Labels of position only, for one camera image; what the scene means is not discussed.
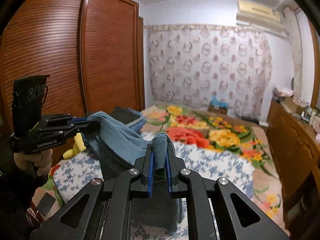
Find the person's left hand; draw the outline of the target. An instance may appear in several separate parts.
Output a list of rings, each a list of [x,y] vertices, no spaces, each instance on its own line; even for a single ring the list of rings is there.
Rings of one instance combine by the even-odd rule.
[[[25,155],[23,152],[14,153],[14,162],[22,171],[29,170],[29,165],[37,168],[38,176],[47,176],[52,167],[53,150],[48,149],[41,153]]]

